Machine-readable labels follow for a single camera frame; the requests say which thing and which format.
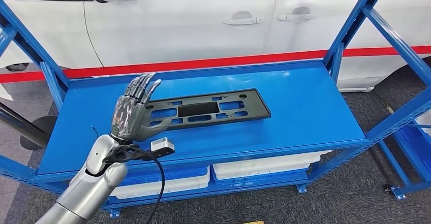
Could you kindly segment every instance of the black cable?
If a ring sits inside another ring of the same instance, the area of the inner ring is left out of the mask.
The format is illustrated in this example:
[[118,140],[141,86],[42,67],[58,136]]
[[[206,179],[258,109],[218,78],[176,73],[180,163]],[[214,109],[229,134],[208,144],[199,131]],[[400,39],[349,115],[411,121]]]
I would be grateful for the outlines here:
[[160,199],[162,198],[163,191],[165,190],[165,172],[163,171],[162,164],[160,164],[159,160],[157,160],[154,155],[151,153],[141,149],[139,145],[137,144],[128,144],[128,145],[120,145],[117,148],[114,149],[112,154],[109,156],[110,162],[119,162],[119,163],[125,163],[133,159],[137,153],[145,154],[148,158],[153,160],[160,170],[160,176],[162,177],[162,187],[160,189],[159,197],[157,198],[157,201],[154,205],[154,208],[146,222],[146,224],[149,224],[151,222],[152,217],[154,216],[157,206],[159,205]]

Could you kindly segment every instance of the plastic crate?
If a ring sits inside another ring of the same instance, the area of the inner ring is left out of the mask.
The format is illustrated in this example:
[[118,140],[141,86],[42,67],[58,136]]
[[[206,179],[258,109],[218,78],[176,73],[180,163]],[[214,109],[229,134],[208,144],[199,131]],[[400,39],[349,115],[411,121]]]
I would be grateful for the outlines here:
[[212,166],[217,179],[224,180],[306,169],[311,163],[318,162],[322,154],[329,152],[331,150],[220,163]]
[[[128,199],[158,195],[162,182],[160,180],[160,173],[157,172],[157,174],[158,176],[154,174],[128,175],[121,185],[114,189],[110,196],[115,196],[118,199]],[[205,167],[167,170],[165,171],[164,193],[208,187],[209,176],[210,170],[208,165]]]
[[248,186],[253,184],[260,184],[262,182],[277,181],[277,180],[279,180],[280,182],[302,180],[304,176],[303,173],[306,170],[308,170],[308,168],[305,168],[305,169],[293,170],[293,171],[287,171],[287,172],[277,172],[277,173],[269,173],[269,174],[263,174],[263,175],[257,175],[257,176],[238,177],[238,178],[220,180],[220,179],[217,179],[217,175],[215,174],[213,168],[211,169],[212,169],[211,174],[212,174],[212,178],[214,179],[214,183],[216,185],[228,185],[228,186]]

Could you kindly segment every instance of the metal bracket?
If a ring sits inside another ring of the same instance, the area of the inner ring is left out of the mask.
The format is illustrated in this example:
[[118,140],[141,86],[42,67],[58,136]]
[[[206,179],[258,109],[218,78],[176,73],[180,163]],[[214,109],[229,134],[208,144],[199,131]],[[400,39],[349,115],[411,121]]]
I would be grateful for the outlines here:
[[392,193],[393,193],[393,195],[395,195],[397,200],[403,200],[406,198],[405,194],[399,193],[399,191],[400,191],[399,187],[391,186],[391,190],[392,190]]
[[109,217],[111,218],[119,218],[120,217],[120,208],[113,208],[110,211]]
[[307,188],[305,188],[305,185],[297,185],[296,189],[298,190],[298,193],[303,194],[307,193]]

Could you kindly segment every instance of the caster wheel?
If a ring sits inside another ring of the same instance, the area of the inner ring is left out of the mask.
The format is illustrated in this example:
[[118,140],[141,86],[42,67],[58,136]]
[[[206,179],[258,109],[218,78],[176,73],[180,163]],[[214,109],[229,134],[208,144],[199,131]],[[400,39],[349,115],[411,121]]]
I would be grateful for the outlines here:
[[383,189],[385,190],[385,193],[387,193],[389,195],[394,195],[391,187],[392,186],[390,184],[386,184],[383,186]]

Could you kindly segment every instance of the silver robotic arm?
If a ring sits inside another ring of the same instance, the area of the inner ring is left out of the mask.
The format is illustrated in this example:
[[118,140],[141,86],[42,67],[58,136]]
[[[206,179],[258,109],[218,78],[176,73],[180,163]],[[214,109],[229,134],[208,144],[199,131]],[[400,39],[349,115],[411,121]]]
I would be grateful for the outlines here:
[[69,187],[36,224],[81,224],[90,220],[127,175],[126,163],[103,163],[109,151],[118,146],[111,136],[100,136]]
[[144,141],[165,130],[170,124],[169,120],[164,120],[158,125],[146,126],[142,121],[151,94],[161,83],[159,79],[146,89],[154,75],[144,74],[130,82],[115,105],[110,135],[96,139],[81,170],[54,206],[36,224],[86,223],[126,177],[126,162],[131,159],[153,160],[161,170],[162,190],[155,204],[155,208],[157,207],[165,183],[163,169],[157,158],[174,153],[174,146],[166,138],[153,141],[151,151],[144,151],[132,143],[133,140]]

